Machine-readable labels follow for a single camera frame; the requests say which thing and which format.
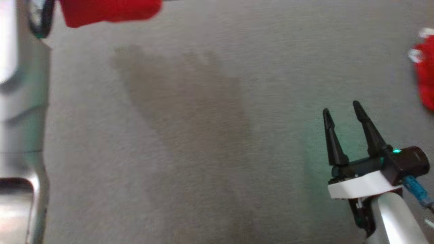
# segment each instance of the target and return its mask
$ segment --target gray carpet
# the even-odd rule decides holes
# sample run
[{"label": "gray carpet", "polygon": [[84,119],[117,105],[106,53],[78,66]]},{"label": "gray carpet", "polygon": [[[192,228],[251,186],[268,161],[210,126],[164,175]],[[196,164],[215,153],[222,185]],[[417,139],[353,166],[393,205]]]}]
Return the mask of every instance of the gray carpet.
[{"label": "gray carpet", "polygon": [[[407,51],[428,0],[186,0],[145,23],[66,28],[56,13],[46,243],[361,243],[327,192],[322,109],[367,155],[383,137],[434,159]],[[432,174],[421,178],[434,194]],[[434,230],[405,194],[421,227]]]}]

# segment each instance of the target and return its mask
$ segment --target red object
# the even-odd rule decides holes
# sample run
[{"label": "red object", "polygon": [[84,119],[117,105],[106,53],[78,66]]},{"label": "red object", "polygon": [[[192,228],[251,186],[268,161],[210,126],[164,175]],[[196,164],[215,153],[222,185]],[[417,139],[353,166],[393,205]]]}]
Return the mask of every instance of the red object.
[{"label": "red object", "polygon": [[422,103],[434,110],[434,36],[426,37],[423,43],[413,49],[421,51],[419,62],[414,62],[414,67]]},{"label": "red object", "polygon": [[77,28],[100,22],[147,20],[159,12],[161,0],[60,0],[66,25]]}]

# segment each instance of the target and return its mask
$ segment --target blue cable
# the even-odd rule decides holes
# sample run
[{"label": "blue cable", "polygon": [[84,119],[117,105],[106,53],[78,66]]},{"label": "blue cable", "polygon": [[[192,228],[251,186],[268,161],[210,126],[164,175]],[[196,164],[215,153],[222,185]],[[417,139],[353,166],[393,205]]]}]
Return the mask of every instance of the blue cable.
[{"label": "blue cable", "polygon": [[428,196],[428,192],[419,184],[414,176],[404,177],[402,183],[416,197],[423,208],[429,208],[434,213],[434,199]]}]

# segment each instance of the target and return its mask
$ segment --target red cloth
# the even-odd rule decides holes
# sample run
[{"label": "red cloth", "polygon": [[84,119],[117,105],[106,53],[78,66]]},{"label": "red cloth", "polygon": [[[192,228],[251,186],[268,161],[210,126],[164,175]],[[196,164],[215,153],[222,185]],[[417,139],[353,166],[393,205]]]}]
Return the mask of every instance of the red cloth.
[{"label": "red cloth", "polygon": [[428,36],[414,47],[422,52],[420,62],[414,62],[418,76],[419,94],[423,105],[434,110],[434,36]]},{"label": "red cloth", "polygon": [[161,0],[60,0],[66,25],[77,28],[99,21],[147,20],[161,9]]}]

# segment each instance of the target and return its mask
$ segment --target red fabric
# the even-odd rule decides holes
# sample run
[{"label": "red fabric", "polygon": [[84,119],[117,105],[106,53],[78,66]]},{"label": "red fabric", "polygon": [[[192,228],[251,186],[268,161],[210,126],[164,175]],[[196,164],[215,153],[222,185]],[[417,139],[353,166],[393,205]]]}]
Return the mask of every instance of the red fabric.
[{"label": "red fabric", "polygon": [[434,36],[428,36],[414,47],[422,52],[422,60],[414,63],[418,75],[419,93],[423,105],[434,110]]},{"label": "red fabric", "polygon": [[60,0],[66,25],[77,28],[99,21],[147,20],[161,9],[161,0]]}]

